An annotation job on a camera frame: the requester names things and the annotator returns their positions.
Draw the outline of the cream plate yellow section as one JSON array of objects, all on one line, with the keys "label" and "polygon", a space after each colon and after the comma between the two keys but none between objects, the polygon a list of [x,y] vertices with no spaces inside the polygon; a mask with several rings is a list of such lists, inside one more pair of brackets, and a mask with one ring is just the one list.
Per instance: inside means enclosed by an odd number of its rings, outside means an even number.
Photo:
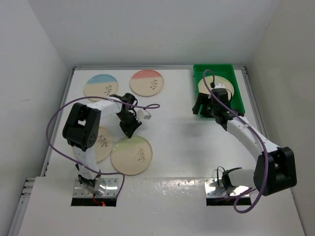
[{"label": "cream plate yellow section", "polygon": [[92,141],[94,141],[93,158],[96,163],[99,163],[110,155],[114,146],[114,136],[108,129],[100,126],[98,134],[94,134],[91,139],[88,139],[88,144],[90,145]]}]

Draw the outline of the cream plate green section front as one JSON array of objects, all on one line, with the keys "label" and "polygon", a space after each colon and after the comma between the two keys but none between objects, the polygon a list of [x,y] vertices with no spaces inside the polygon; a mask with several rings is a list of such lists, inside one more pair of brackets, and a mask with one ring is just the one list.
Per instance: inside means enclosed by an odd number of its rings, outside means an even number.
[{"label": "cream plate green section front", "polygon": [[111,152],[113,167],[127,176],[144,172],[150,166],[152,158],[151,144],[138,135],[119,140]]}]

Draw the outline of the cream plate green section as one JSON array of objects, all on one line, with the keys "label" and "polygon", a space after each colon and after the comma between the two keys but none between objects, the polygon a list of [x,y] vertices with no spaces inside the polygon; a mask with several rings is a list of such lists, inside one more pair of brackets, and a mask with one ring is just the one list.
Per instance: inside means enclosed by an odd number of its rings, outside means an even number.
[{"label": "cream plate green section", "polygon": [[152,158],[151,144],[138,135],[119,140],[111,152],[113,167],[127,176],[144,172],[150,166]]},{"label": "cream plate green section", "polygon": [[[213,82],[213,76],[206,76],[205,79],[206,79],[208,87],[210,88],[210,90],[212,90],[213,88],[211,87],[211,83]],[[224,77],[215,76],[215,88],[216,89],[226,89],[229,99],[231,99],[232,96],[234,95],[234,87],[233,87],[232,83]],[[201,79],[198,82],[198,91],[199,91],[199,93],[204,93],[204,94],[210,95],[207,87],[205,86],[203,79]]]}]

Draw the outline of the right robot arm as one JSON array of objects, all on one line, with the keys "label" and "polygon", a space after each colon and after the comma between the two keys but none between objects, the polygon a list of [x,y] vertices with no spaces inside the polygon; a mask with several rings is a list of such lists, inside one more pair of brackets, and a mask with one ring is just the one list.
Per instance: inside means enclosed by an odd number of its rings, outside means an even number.
[{"label": "right robot arm", "polygon": [[211,94],[199,93],[192,108],[195,115],[214,118],[225,131],[238,139],[256,162],[253,170],[241,167],[225,170],[219,186],[227,190],[243,185],[257,189],[263,196],[294,187],[297,176],[293,150],[268,140],[230,104],[228,92],[215,88]]}]

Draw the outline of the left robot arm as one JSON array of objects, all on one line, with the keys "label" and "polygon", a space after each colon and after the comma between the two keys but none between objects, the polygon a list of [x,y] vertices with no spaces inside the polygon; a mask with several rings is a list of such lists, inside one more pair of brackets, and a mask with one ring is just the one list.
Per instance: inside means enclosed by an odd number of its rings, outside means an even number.
[{"label": "left robot arm", "polygon": [[94,149],[101,118],[115,114],[120,119],[120,128],[128,138],[131,138],[142,124],[134,109],[138,104],[134,95],[113,94],[98,99],[97,102],[86,105],[75,103],[63,128],[63,137],[72,147],[79,162],[76,164],[79,182],[93,190],[96,189],[96,183],[101,176]]}]

